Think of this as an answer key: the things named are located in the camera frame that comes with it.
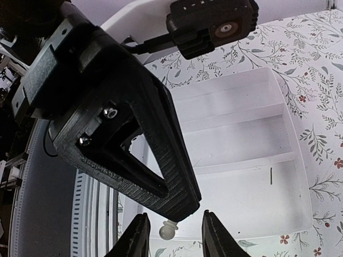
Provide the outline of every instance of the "floral pattern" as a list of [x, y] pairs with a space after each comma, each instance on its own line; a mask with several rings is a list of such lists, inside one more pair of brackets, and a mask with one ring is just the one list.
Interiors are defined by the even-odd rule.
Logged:
[[[314, 223], [308, 231], [238, 244], [253, 257], [339, 256], [343, 252], [342, 12], [276, 20], [208, 55], [187, 61], [176, 52], [146, 67], [172, 89], [265, 66], [274, 71], [293, 114]], [[150, 256], [203, 256], [202, 244], [151, 239]]]

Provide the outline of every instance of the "red flower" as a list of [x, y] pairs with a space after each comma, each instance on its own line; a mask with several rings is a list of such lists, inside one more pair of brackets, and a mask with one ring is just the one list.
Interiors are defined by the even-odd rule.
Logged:
[[289, 235], [281, 236], [280, 243], [281, 243], [281, 244], [288, 245], [287, 239], [289, 239]]
[[337, 169], [343, 168], [343, 160], [341, 160], [341, 158], [338, 158], [333, 165], [337, 166]]
[[314, 249], [313, 252], [315, 253], [315, 257], [317, 255], [321, 255], [322, 253], [320, 252], [321, 251], [321, 248], [319, 247], [318, 250]]
[[299, 96], [300, 102], [306, 102], [306, 96]]

